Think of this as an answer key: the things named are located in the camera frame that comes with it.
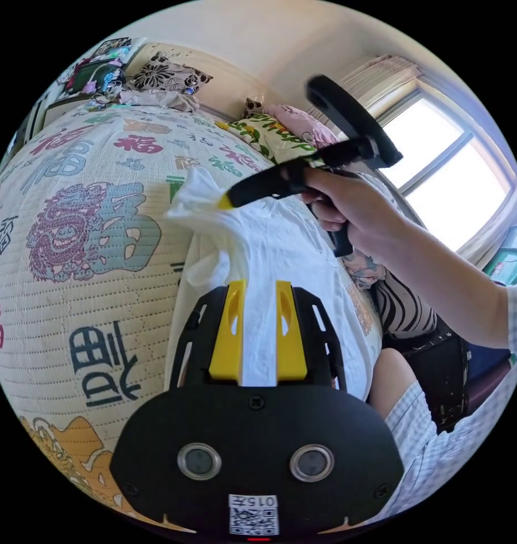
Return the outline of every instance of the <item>green container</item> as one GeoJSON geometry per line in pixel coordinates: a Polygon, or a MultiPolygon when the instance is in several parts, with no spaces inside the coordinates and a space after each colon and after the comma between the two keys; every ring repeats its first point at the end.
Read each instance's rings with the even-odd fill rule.
{"type": "Polygon", "coordinates": [[[502,246],[484,268],[484,272],[504,285],[517,283],[517,225],[511,227],[502,246]]]}

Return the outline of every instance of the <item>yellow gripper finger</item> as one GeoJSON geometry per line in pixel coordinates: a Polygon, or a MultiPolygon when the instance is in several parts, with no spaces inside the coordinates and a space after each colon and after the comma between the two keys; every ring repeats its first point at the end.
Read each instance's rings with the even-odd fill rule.
{"type": "Polygon", "coordinates": [[[221,324],[209,365],[209,374],[213,380],[236,381],[241,385],[246,287],[245,280],[228,284],[221,324]]]}
{"type": "Polygon", "coordinates": [[[304,380],[308,369],[290,282],[276,282],[276,302],[277,382],[304,380]],[[283,319],[287,324],[285,334],[283,319]]]}

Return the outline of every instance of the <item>knee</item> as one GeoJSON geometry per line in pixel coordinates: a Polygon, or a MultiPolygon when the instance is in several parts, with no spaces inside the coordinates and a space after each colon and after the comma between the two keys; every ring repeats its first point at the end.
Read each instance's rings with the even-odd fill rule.
{"type": "Polygon", "coordinates": [[[402,353],[391,348],[384,349],[374,367],[368,401],[385,419],[416,381],[416,375],[402,353]]]}

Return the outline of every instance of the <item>mattress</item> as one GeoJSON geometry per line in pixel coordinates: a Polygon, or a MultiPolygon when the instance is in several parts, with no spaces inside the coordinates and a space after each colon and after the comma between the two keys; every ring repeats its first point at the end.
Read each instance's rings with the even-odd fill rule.
{"type": "MultiPolygon", "coordinates": [[[[108,466],[125,422],[164,388],[192,233],[163,214],[193,165],[226,188],[272,166],[216,121],[200,110],[81,105],[0,177],[2,388],[58,470],[137,519],[108,466]]],[[[341,274],[379,353],[374,305],[341,274]]]]}

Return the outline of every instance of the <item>window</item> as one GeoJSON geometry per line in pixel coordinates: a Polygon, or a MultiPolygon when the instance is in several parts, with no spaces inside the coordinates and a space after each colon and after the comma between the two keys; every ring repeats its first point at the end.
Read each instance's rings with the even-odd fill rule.
{"type": "Polygon", "coordinates": [[[421,91],[379,119],[404,158],[380,173],[453,251],[495,214],[510,184],[471,128],[421,91]]]}

